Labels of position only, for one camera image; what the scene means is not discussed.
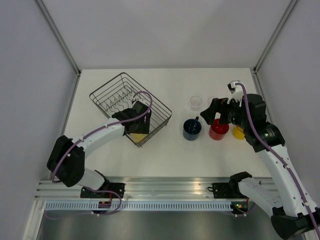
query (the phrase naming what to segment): blue mug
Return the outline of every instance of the blue mug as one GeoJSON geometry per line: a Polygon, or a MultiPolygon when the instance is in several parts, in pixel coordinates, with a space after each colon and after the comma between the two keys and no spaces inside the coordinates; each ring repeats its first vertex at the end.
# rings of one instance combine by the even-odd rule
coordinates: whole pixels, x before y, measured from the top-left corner
{"type": "Polygon", "coordinates": [[[188,141],[196,140],[201,132],[202,126],[198,119],[197,116],[195,119],[188,119],[183,124],[183,136],[188,141]]]}

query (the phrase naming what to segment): yellow sponge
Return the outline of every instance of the yellow sponge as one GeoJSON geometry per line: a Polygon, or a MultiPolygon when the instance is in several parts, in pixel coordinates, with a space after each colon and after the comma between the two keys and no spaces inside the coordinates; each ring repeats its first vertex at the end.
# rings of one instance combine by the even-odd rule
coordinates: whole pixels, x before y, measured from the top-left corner
{"type": "Polygon", "coordinates": [[[142,139],[144,139],[148,134],[142,134],[142,133],[131,133],[131,137],[132,137],[132,140],[135,142],[135,143],[138,143],[140,142],[142,139]]]}

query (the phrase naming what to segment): dish rack wire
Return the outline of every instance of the dish rack wire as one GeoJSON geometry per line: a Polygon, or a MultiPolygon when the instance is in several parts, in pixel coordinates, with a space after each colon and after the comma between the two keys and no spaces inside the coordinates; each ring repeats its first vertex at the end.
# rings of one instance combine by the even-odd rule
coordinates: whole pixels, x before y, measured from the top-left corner
{"type": "MultiPolygon", "coordinates": [[[[146,91],[152,96],[153,102],[151,107],[149,134],[139,142],[134,142],[132,137],[129,134],[126,134],[126,136],[139,148],[159,132],[160,129],[167,125],[172,116],[172,111],[125,72],[118,74],[89,95],[89,98],[100,111],[107,118],[110,118],[116,112],[131,108],[132,97],[135,93],[140,91],[146,91]]],[[[138,94],[138,96],[141,99],[145,99],[146,102],[150,104],[148,96],[143,93],[138,94]]]]}

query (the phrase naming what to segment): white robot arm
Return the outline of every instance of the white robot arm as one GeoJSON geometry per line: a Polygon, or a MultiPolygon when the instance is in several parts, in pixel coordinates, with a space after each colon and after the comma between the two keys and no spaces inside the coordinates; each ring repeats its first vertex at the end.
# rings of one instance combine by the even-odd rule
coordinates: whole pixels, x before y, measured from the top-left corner
{"type": "Polygon", "coordinates": [[[137,92],[132,99],[132,108],[116,112],[102,126],[82,136],[59,137],[46,165],[52,172],[52,182],[63,182],[67,187],[78,184],[100,192],[108,190],[108,179],[96,170],[85,168],[85,159],[101,146],[125,134],[149,133],[152,102],[148,92],[137,92]],[[143,99],[135,98],[140,93],[149,97],[149,106],[143,99]]]}
{"type": "Polygon", "coordinates": [[[230,177],[231,191],[261,207],[283,239],[313,229],[320,236],[320,209],[301,183],[279,129],[266,121],[266,103],[260,95],[247,94],[240,81],[231,82],[228,88],[231,98],[214,98],[200,115],[211,125],[216,113],[220,113],[220,124],[232,123],[243,129],[246,141],[268,168],[280,197],[263,188],[247,172],[230,177]]]}

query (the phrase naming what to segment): white tabletop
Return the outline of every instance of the white tabletop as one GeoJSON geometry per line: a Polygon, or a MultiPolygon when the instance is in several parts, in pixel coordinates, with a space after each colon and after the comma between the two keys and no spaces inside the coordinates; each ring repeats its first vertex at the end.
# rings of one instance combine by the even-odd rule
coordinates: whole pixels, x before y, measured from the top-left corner
{"type": "Polygon", "coordinates": [[[209,126],[201,117],[197,140],[187,141],[182,134],[183,123],[200,116],[200,111],[190,109],[192,96],[202,98],[204,110],[209,97],[230,97],[230,81],[240,80],[248,93],[256,93],[249,68],[83,70],[65,129],[67,137],[86,134],[107,120],[89,94],[121,72],[162,101],[172,110],[172,117],[142,147],[125,136],[109,142],[87,157],[87,168],[117,177],[229,177],[243,171],[254,177],[270,177],[253,148],[233,137],[232,124],[221,141],[210,138],[209,126]]]}

